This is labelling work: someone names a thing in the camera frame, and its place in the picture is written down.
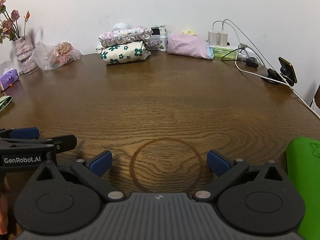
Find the small bottle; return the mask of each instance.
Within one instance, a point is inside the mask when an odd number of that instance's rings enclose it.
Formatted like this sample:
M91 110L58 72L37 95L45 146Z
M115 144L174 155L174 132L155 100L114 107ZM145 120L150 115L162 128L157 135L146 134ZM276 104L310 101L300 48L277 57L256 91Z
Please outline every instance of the small bottle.
M159 28L160 29L160 51L167 51L168 50L168 38L165 34L164 27Z

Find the floral fabric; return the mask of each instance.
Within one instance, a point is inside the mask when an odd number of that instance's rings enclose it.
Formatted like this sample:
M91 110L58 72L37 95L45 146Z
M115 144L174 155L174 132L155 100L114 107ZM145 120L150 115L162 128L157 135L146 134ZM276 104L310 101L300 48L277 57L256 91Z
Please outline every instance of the floral fabric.
M100 57L106 65L145 60L150 51L147 51L143 41L134 41L123 45L113 45L104 49Z
M99 41L104 48L131 41L144 41L146 47L151 46L151 32L145 27L138 26L133 29L112 31L99 35Z

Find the tissue box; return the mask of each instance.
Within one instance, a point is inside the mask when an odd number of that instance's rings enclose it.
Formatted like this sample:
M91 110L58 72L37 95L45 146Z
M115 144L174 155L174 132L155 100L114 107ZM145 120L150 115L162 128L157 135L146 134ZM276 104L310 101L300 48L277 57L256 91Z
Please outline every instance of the tissue box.
M19 80L18 71L16 69L8 71L0 78L0 91L6 90L17 80Z

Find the pink cloth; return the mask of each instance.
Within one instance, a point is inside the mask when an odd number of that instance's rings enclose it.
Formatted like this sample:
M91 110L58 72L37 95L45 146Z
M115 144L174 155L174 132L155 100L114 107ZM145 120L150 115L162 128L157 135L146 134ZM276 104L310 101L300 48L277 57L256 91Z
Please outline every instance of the pink cloth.
M213 59L209 43L197 36L184 33L169 33L168 53L189 57Z

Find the wood grain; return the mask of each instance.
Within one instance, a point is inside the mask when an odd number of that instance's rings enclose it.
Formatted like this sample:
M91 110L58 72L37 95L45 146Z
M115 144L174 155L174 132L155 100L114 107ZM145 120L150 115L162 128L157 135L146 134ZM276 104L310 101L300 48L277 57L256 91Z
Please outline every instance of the wood grain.
M319 121L290 89L218 59L152 52L144 62L106 67L92 54L21 77L5 94L13 103L1 127L75 134L78 146L59 154L60 164L111 150L104 178L126 193L194 192L213 179L210 149L262 164L283 157L298 136L320 139ZM31 174L8 174L11 205Z

